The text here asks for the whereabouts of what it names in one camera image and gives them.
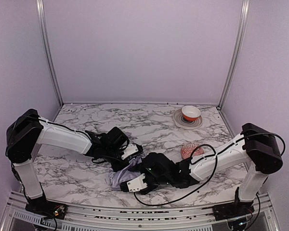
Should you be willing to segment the lilac folding umbrella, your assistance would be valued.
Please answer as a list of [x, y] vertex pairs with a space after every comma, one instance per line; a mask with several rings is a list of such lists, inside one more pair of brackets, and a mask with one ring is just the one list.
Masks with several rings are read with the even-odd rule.
[[134, 146], [132, 150], [133, 154], [129, 155], [126, 159], [122, 159], [119, 156], [119, 160], [112, 160], [110, 162], [111, 170], [108, 173], [108, 177], [105, 179], [108, 186], [112, 188], [114, 191], [120, 191], [120, 184], [126, 181], [130, 181], [138, 176], [140, 176], [140, 170], [137, 169], [137, 165], [142, 163], [142, 159], [144, 158], [144, 150], [142, 145], [137, 143], [129, 143], [128, 148], [130, 146]]

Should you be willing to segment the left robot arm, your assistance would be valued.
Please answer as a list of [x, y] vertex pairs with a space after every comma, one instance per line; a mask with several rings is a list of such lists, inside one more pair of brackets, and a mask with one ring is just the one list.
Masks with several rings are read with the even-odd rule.
[[26, 210], [55, 218], [62, 218], [67, 206], [46, 198], [32, 161], [37, 144], [72, 150], [90, 157], [95, 164], [109, 162], [115, 172], [143, 153], [142, 146], [131, 143], [117, 127], [102, 134], [75, 130], [40, 117], [35, 109], [27, 110], [8, 127], [6, 139], [5, 155], [15, 178], [22, 184]]

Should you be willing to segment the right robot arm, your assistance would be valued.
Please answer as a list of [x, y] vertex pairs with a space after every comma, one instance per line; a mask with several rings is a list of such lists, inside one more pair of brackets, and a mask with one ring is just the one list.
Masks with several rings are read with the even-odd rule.
[[215, 173], [250, 162], [246, 178], [236, 189], [234, 201], [215, 207], [216, 211], [225, 209], [227, 213], [234, 214], [250, 211], [256, 193], [268, 176], [283, 166], [282, 155], [285, 150], [279, 149], [277, 139], [282, 140], [282, 137], [246, 123], [242, 126], [241, 133], [219, 148], [204, 144], [203, 147], [208, 147], [210, 152], [202, 156], [190, 154], [187, 159], [175, 163], [162, 153], [149, 153], [141, 163], [132, 168], [140, 172], [140, 175], [121, 183], [120, 189], [140, 194], [147, 194], [161, 184], [184, 189], [201, 181], [207, 184]]

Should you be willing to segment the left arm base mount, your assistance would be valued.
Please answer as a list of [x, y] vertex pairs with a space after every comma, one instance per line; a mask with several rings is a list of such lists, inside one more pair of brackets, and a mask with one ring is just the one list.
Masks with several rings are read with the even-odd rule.
[[32, 204], [26, 204], [26, 211], [56, 219], [64, 219], [67, 212], [67, 205], [49, 201], [47, 205], [36, 208]]

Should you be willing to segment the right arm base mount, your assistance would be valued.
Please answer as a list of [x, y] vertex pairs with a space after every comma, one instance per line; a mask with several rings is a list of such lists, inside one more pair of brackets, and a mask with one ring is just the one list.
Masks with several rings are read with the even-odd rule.
[[215, 205], [212, 208], [216, 221], [244, 216], [254, 212], [252, 203], [231, 202]]

